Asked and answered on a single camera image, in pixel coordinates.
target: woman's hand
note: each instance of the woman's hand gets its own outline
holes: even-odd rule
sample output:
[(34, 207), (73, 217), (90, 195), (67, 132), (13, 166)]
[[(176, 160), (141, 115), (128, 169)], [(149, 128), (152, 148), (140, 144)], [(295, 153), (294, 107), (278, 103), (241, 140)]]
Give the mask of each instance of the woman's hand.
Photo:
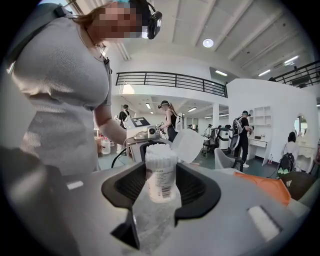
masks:
[(94, 110), (94, 119), (102, 134), (111, 141), (123, 145), (127, 132), (112, 119), (111, 106), (100, 105)]

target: backpack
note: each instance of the backpack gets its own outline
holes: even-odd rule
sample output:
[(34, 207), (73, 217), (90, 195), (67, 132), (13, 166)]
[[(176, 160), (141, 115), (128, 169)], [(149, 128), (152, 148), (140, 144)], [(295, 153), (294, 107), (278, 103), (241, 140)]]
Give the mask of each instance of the backpack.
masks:
[(295, 168), (295, 158), (292, 153), (286, 153), (280, 160), (278, 170), (282, 168), (283, 170), (288, 170), (292, 172)]
[(241, 127), (241, 120), (242, 120), (242, 117), (234, 119), (232, 123), (233, 136), (239, 135), (242, 133), (243, 128)]
[(180, 131), (182, 131), (185, 128), (185, 119), (184, 119), (184, 115), (182, 113), (179, 113), (178, 115), (175, 114), (174, 111), (171, 111), (176, 119), (175, 119), (175, 127), (173, 126), (174, 130), (178, 133)]
[(24, 47), (55, 19), (72, 14), (61, 4), (42, 3), (36, 6), (30, 16), (26, 19), (19, 32), (16, 34), (10, 48), (5, 56), (7, 68), (19, 57)]
[(123, 127), (127, 129), (128, 126), (128, 119), (129, 119), (129, 115), (127, 113), (127, 111), (123, 111), (126, 114), (126, 118), (124, 119), (124, 121), (122, 121)]

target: woman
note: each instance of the woman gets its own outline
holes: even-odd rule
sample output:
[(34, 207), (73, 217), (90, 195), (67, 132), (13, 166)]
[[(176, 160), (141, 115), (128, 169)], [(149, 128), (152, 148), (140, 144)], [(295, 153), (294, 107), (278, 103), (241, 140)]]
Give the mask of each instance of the woman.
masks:
[(55, 19), (25, 46), (12, 73), (36, 109), (23, 151), (73, 175), (96, 169), (94, 118), (104, 136), (125, 142), (126, 131), (112, 119), (111, 71), (100, 45), (140, 32), (149, 16), (146, 0), (113, 1)]
[(169, 141), (173, 142), (175, 137), (177, 136), (177, 132), (175, 131), (176, 128), (176, 119), (177, 119), (177, 113), (175, 111), (174, 106), (166, 101), (163, 100), (161, 104), (158, 106), (159, 109), (162, 109), (165, 111), (165, 124), (161, 125), (159, 128), (163, 130), (164, 128), (167, 128)]
[(298, 153), (299, 153), (299, 146), (296, 143), (296, 134), (292, 131), (289, 133), (288, 141), (282, 150), (282, 157), (287, 154), (291, 153), (294, 157), (294, 161), (297, 160)]

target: label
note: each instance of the label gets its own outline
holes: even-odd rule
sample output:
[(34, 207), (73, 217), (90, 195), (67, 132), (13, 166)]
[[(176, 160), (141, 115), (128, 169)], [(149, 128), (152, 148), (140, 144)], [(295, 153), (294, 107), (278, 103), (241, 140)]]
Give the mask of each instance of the label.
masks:
[(162, 202), (173, 198), (172, 188), (176, 180), (175, 166), (146, 169), (149, 195), (152, 201)]

